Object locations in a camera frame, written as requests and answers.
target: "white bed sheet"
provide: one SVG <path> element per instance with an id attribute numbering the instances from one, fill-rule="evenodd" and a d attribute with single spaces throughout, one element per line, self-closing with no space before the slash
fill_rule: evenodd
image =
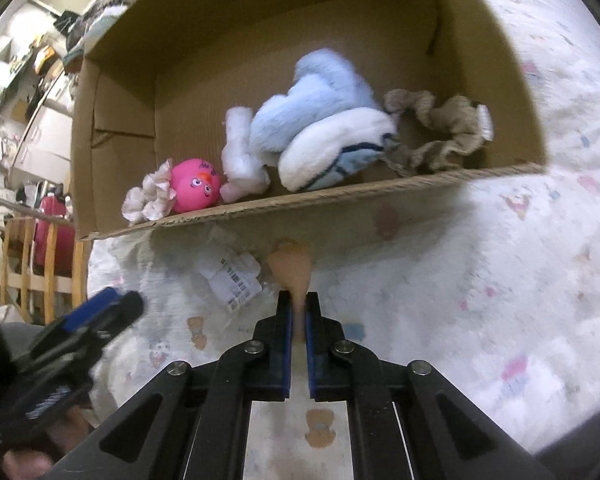
<path id="1" fill-rule="evenodd" d="M 486 1 L 533 91 L 546 175 L 222 225 L 256 255 L 281 237 L 309 242 L 311 288 L 349 338 L 389 361 L 429 360 L 537 451 L 600 411 L 600 28 L 580 0 Z M 167 362 L 214 360 L 273 313 L 269 291 L 225 326 L 197 297 L 190 255 L 200 229 L 94 244 L 89 291 L 122 286 L 148 300 L 96 371 L 101 414 Z M 351 478 L 346 409 L 313 403 L 300 376 L 292 402 L 254 407 L 245 478 Z"/>

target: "cardboard box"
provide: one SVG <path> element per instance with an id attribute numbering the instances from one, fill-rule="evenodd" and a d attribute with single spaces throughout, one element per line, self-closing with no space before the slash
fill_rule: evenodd
<path id="1" fill-rule="evenodd" d="M 380 100 L 388 90 L 456 93 L 488 105 L 495 137 L 478 167 L 412 178 L 370 168 L 344 186 L 289 194 L 272 170 L 264 196 L 128 227 L 126 192 L 167 158 L 221 170 L 225 111 L 286 93 L 320 47 L 349 58 Z M 536 111 L 518 61 L 482 0 L 140 0 L 85 60 L 74 113 L 80 237 L 254 214 L 542 171 Z"/>

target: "cabinet door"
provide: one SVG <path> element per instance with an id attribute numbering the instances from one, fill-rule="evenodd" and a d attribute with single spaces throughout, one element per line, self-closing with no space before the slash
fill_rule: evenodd
<path id="1" fill-rule="evenodd" d="M 30 144 L 22 146 L 13 166 L 54 184 L 62 184 L 71 171 L 71 163 L 67 159 Z"/>
<path id="2" fill-rule="evenodd" d="M 71 124 L 71 117 L 43 106 L 31 125 L 32 131 L 27 136 L 26 143 L 70 160 Z"/>

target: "wooden spoon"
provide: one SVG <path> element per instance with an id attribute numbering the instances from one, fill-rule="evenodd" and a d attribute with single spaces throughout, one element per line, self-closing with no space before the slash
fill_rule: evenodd
<path id="1" fill-rule="evenodd" d="M 291 294 L 294 316 L 294 341 L 304 341 L 304 303 L 314 265 L 304 244 L 283 241 L 267 258 L 274 279 Z"/>

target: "white fluffy object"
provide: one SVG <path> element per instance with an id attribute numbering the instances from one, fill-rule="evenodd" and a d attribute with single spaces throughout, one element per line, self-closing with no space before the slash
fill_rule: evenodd
<path id="1" fill-rule="evenodd" d="M 250 108 L 237 106 L 226 112 L 226 146 L 222 149 L 222 169 L 228 182 L 220 188 L 222 200 L 236 202 L 248 194 L 264 193 L 270 184 L 262 162 L 249 150 Z"/>
<path id="2" fill-rule="evenodd" d="M 397 135 L 391 116 L 354 108 L 311 124 L 280 156 L 280 182 L 289 191 L 333 186 L 376 160 Z"/>
<path id="3" fill-rule="evenodd" d="M 122 216 L 130 225 L 164 218 L 171 212 L 176 192 L 171 187 L 171 159 L 142 180 L 142 187 L 131 188 L 122 203 Z"/>

